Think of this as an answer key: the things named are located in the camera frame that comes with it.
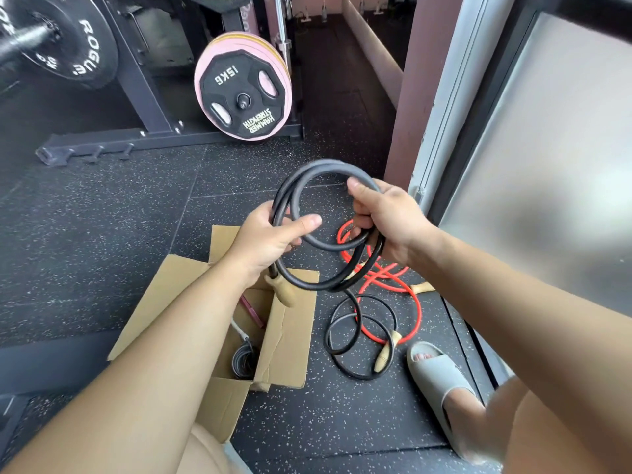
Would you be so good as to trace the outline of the open cardboard box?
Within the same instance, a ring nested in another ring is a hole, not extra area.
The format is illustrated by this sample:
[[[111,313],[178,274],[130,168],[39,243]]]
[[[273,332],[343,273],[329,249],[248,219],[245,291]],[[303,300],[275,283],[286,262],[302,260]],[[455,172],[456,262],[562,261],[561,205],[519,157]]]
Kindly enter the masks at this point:
[[[120,355],[184,288],[217,262],[238,230],[236,226],[212,226],[208,262],[167,255],[107,360]],[[261,275],[244,294],[260,321],[255,321],[242,303],[234,310],[236,323],[259,349],[259,358],[251,379],[236,378],[232,358],[241,345],[241,337],[230,327],[196,418],[220,443],[230,440],[250,391],[268,392],[272,385],[294,389],[305,385],[317,294],[290,284],[281,290],[279,298]]]

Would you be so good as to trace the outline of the black and pink weight plate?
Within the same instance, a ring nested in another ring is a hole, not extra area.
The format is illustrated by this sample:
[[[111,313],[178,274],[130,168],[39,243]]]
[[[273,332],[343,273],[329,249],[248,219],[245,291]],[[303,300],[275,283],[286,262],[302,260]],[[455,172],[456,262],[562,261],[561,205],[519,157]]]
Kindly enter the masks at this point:
[[[260,141],[285,125],[293,90],[272,67],[244,52],[203,56],[194,73],[200,108],[220,131],[241,141]]]

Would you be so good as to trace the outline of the steel barbell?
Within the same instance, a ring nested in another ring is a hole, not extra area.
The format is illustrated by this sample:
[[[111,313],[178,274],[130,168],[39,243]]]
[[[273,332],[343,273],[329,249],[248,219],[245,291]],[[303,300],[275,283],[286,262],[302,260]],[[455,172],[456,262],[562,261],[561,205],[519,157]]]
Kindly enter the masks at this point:
[[[53,23],[39,23],[20,28],[15,33],[0,38],[0,67],[13,60],[18,54],[34,50],[58,34]]]

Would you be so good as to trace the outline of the person's right leg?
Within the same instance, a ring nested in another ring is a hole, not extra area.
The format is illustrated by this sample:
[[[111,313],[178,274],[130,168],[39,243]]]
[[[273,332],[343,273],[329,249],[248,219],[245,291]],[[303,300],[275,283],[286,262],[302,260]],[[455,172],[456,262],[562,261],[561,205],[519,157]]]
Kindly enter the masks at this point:
[[[484,407],[486,459],[500,464],[502,474],[609,474],[516,376]]]

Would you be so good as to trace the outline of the person's right forearm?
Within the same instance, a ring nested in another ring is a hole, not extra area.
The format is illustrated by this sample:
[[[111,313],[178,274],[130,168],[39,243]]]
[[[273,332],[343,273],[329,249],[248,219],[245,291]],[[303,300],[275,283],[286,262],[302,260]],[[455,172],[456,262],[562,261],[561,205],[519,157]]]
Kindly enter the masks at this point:
[[[436,227],[408,244],[420,269],[608,474],[632,474],[632,318],[511,269]]]

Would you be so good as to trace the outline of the person's leg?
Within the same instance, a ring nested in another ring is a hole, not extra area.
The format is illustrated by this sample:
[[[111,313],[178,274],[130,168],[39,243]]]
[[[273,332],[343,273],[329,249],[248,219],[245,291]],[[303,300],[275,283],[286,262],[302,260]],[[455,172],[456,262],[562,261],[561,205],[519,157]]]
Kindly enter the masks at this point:
[[[484,407],[486,459],[500,464],[502,474],[609,474],[516,376]]]
[[[195,474],[240,474],[223,445],[198,423],[192,425],[185,453]]]

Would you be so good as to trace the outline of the stack of pink weight plates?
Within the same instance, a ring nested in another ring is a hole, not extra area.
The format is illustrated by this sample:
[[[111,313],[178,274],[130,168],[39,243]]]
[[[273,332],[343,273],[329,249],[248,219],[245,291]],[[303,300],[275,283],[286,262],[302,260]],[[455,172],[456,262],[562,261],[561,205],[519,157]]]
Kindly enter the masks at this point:
[[[213,39],[203,52],[208,59],[211,56],[244,52],[259,61],[268,63],[285,88],[291,89],[291,75],[280,53],[270,42],[262,37],[245,31],[230,31]]]

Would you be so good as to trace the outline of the person's left leg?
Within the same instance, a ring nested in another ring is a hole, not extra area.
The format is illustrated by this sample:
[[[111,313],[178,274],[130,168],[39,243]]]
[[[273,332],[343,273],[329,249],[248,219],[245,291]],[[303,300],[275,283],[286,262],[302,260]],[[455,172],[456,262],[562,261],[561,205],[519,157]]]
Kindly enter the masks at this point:
[[[195,474],[240,474],[223,445],[198,423],[192,425],[185,453]]]

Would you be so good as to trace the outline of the person's right hand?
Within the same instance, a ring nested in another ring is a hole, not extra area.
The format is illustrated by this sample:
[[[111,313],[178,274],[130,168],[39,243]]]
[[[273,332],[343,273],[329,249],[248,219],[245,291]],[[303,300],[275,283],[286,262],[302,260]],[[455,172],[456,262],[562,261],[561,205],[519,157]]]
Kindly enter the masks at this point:
[[[383,193],[378,205],[362,205],[353,199],[353,228],[350,239],[364,230],[375,229],[385,238],[382,257],[419,270],[431,254],[437,228],[422,213],[415,200],[403,189],[375,179]]]

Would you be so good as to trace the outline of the black bumper plate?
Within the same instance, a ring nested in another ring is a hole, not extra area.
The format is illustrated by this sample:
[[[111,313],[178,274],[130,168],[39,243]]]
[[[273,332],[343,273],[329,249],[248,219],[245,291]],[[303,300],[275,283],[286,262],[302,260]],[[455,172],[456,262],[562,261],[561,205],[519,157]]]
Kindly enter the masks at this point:
[[[56,25],[58,34],[15,58],[23,56],[87,89],[102,88],[115,79],[116,39],[93,0],[0,0],[0,38],[41,21]]]

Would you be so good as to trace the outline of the pink tube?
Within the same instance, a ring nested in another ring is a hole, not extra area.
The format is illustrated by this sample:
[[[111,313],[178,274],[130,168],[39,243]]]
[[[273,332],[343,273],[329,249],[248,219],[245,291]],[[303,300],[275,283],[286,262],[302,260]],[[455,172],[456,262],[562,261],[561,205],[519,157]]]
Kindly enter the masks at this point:
[[[244,294],[241,295],[240,302],[241,302],[241,305],[243,306],[243,308],[248,313],[249,317],[256,324],[256,326],[258,328],[260,328],[260,329],[264,329],[265,328],[265,322],[257,314],[256,310],[254,309],[254,307],[251,305],[251,303],[248,301],[248,299],[246,298],[246,296]]]

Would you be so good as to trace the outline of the thick black resistance tube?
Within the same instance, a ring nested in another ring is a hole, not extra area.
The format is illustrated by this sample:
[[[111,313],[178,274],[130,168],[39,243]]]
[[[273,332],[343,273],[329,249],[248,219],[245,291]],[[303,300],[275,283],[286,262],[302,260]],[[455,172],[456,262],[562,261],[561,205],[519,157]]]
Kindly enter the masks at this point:
[[[316,160],[289,175],[280,185],[273,200],[270,224],[273,227],[280,226],[287,215],[291,220],[296,220],[300,216],[300,198],[306,185],[312,179],[328,173],[354,177],[369,189],[378,193],[381,192],[378,184],[357,166],[335,159]],[[362,230],[360,236],[341,245],[321,242],[312,235],[305,236],[304,241],[321,251],[341,253],[352,249],[352,260],[336,276],[318,283],[307,282],[296,277],[282,260],[275,261],[270,265],[265,280],[273,288],[276,298],[287,308],[296,305],[298,289],[333,293],[345,292],[351,296],[352,300],[355,300],[355,296],[349,292],[349,288],[368,274],[368,271],[382,254],[385,245],[385,237],[375,227]]]

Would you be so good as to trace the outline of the grey slide sandal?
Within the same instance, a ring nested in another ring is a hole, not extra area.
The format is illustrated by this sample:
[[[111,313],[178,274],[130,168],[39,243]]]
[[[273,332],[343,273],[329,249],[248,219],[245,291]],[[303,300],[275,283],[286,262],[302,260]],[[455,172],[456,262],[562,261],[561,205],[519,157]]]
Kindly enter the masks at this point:
[[[407,350],[407,366],[455,454],[472,465],[485,464],[485,407],[452,358],[419,341]]]

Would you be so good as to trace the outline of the black weight rack frame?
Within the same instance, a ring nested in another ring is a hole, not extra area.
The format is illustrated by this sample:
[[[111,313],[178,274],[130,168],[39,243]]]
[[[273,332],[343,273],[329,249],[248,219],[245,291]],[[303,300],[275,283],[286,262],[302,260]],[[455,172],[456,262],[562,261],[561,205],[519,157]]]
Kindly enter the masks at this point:
[[[214,127],[211,130],[188,131],[181,120],[171,117],[150,71],[141,59],[139,47],[135,45],[136,39],[133,38],[128,23],[128,19],[132,19],[133,15],[130,11],[123,10],[123,0],[93,1],[106,18],[116,39],[119,64],[114,80],[121,85],[144,128],[52,135],[36,150],[36,156],[41,162],[50,167],[66,166],[72,157],[84,157],[88,162],[95,162],[105,153],[119,153],[121,159],[128,159],[129,154],[135,149],[182,147],[217,143],[228,137],[232,138],[215,127],[205,114]],[[230,31],[250,33],[245,30],[246,22],[241,17],[241,7],[219,14],[191,0],[170,2],[180,17],[185,35],[193,49],[195,67],[203,51],[219,35]],[[191,92],[195,94],[194,82]],[[288,136],[300,140],[304,139],[304,134],[304,124],[293,101],[285,125],[271,137]]]

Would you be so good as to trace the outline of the orange resistance tube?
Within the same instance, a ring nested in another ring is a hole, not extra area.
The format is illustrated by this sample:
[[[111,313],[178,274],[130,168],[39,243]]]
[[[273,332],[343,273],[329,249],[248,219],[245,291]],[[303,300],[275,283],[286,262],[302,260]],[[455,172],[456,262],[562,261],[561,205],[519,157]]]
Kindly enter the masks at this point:
[[[343,225],[338,229],[336,234],[336,241],[338,245],[342,245],[344,242],[348,241],[350,238],[350,232],[353,228],[353,222],[351,220],[346,221]],[[343,250],[341,252],[342,259],[349,265],[354,265],[352,270],[352,275],[358,274],[361,268],[365,266],[368,262],[368,258],[365,261],[361,262],[352,262],[352,255],[349,250]],[[411,299],[415,308],[415,323],[406,335],[401,335],[401,331],[398,327],[395,327],[394,330],[400,334],[397,344],[402,344],[404,342],[411,341],[414,336],[419,331],[422,325],[422,305],[418,298],[419,294],[434,292],[435,288],[432,285],[425,281],[420,284],[407,284],[402,277],[411,271],[408,266],[402,266],[398,263],[383,263],[383,259],[381,256],[378,256],[375,262],[369,262],[370,268],[368,272],[363,276],[363,284],[359,288],[359,292],[356,295],[356,300],[360,302],[363,298],[368,298],[368,296],[361,296],[365,294],[373,294],[367,293],[367,289],[369,287],[378,287],[383,291],[389,291],[392,293],[402,294]],[[361,332],[369,338],[369,340],[376,342],[384,346],[386,344],[386,339],[382,337],[377,337],[372,334],[367,327],[362,327]]]

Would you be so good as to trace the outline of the white door frame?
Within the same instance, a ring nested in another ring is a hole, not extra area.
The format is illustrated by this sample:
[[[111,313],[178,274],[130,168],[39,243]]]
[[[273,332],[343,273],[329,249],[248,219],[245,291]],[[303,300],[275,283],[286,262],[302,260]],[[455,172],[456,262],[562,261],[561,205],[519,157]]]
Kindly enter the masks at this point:
[[[514,1],[462,1],[409,183],[409,194],[425,215]]]

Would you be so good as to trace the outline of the person's left hand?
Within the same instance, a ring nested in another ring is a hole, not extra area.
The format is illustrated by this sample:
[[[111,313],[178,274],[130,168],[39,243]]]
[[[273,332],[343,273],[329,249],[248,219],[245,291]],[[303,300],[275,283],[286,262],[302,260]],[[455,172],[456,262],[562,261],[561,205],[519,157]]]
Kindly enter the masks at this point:
[[[244,287],[253,286],[260,273],[302,243],[276,241],[276,227],[270,222],[273,201],[257,206],[245,219],[224,258],[236,269],[235,279]]]

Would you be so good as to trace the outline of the thin black resistance tube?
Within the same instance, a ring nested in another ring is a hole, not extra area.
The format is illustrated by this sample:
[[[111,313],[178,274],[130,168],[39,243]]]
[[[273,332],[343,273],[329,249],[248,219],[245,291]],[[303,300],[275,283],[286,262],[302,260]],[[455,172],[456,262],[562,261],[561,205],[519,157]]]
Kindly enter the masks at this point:
[[[395,331],[394,330],[389,330],[386,325],[384,323],[382,323],[380,320],[376,319],[373,316],[370,315],[366,315],[363,313],[361,306],[360,306],[360,302],[359,299],[361,298],[369,298],[371,300],[374,300],[378,303],[381,303],[384,307],[386,307],[386,309],[388,310],[388,312],[391,315],[391,318],[394,322],[394,327],[398,327],[398,318],[394,312],[394,310],[391,308],[391,306],[383,301],[383,299],[381,299],[380,297],[374,295],[374,294],[354,294],[350,291],[350,289],[344,289],[342,290],[342,293],[344,293],[344,295],[346,296],[346,299],[341,301],[339,304],[336,305],[336,308],[334,309],[334,311],[331,313],[329,320],[328,320],[328,324],[325,328],[324,334],[323,334],[323,346],[325,351],[330,355],[332,361],[334,362],[334,364],[336,365],[336,367],[348,378],[354,379],[356,381],[373,381],[375,379],[379,379],[380,377],[382,377],[384,374],[386,374],[386,372],[391,368],[391,365],[394,361],[394,353],[396,350],[396,346],[398,341],[396,341],[395,339]],[[338,315],[338,312],[340,311],[340,308],[343,306],[343,304],[349,301],[352,304],[352,308],[353,310],[349,313],[343,314],[343,315]],[[353,332],[352,337],[350,338],[350,340],[347,342],[347,344],[345,344],[343,347],[341,348],[335,348],[333,346],[332,343],[332,331],[333,328],[341,321],[345,320],[346,318],[358,318],[358,320],[355,322],[356,323],[356,327],[355,327],[355,331]],[[344,364],[339,360],[339,357],[342,356],[343,354],[347,353],[348,351],[351,351],[353,349],[353,347],[355,346],[355,344],[359,341],[359,337],[362,334],[362,328],[364,327],[363,322],[365,320],[369,320],[373,323],[375,323],[378,327],[380,327],[383,331],[383,333],[386,336],[386,340],[385,340],[385,347],[387,348],[387,353],[386,353],[386,359],[385,359],[385,365],[383,366],[383,368],[378,371],[377,370],[377,363],[374,364],[374,368],[371,374],[358,374],[355,373],[349,369],[347,369]]]

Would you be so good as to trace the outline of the person's left forearm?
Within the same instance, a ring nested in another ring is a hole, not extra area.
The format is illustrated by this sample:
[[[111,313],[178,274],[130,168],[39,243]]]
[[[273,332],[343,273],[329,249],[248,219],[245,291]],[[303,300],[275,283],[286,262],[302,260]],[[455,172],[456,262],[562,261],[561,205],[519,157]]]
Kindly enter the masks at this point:
[[[4,474],[175,474],[241,294],[262,267],[226,255],[5,467]]]

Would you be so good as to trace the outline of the grey coiled band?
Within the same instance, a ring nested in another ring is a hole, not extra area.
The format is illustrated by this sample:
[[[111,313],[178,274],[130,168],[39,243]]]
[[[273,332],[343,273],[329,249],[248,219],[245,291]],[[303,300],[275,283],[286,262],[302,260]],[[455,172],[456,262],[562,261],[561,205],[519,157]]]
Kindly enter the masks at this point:
[[[252,381],[257,370],[258,359],[259,350],[257,346],[249,341],[243,341],[241,346],[234,352],[231,360],[235,379]]]

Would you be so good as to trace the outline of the frosted glass door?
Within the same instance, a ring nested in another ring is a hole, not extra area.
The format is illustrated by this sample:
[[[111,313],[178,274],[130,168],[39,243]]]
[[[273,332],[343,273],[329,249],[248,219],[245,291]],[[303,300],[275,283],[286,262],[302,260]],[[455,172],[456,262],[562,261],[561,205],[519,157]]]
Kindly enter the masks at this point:
[[[429,220],[632,317],[632,0],[515,0]]]

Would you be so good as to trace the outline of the chrome upright bar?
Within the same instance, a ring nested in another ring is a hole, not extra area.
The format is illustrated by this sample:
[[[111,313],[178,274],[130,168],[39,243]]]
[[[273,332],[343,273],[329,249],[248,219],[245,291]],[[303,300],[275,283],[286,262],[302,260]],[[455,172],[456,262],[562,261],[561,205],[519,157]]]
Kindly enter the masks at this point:
[[[277,25],[278,25],[277,47],[283,58],[283,61],[288,70],[288,73],[289,75],[291,75],[292,73],[291,40],[289,39],[288,33],[287,33],[285,4],[284,4],[284,0],[274,0],[274,3],[275,3],[275,9],[276,9]]]

